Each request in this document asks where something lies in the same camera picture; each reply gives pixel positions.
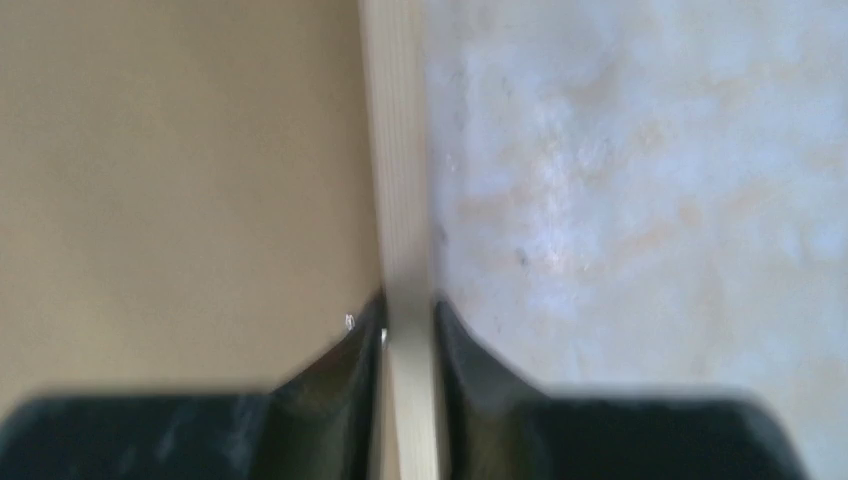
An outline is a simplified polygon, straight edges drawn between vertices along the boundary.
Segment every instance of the wood grain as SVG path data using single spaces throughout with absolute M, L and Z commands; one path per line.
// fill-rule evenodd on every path
M 430 297 L 427 112 L 418 0 L 362 0 L 400 476 L 439 478 Z

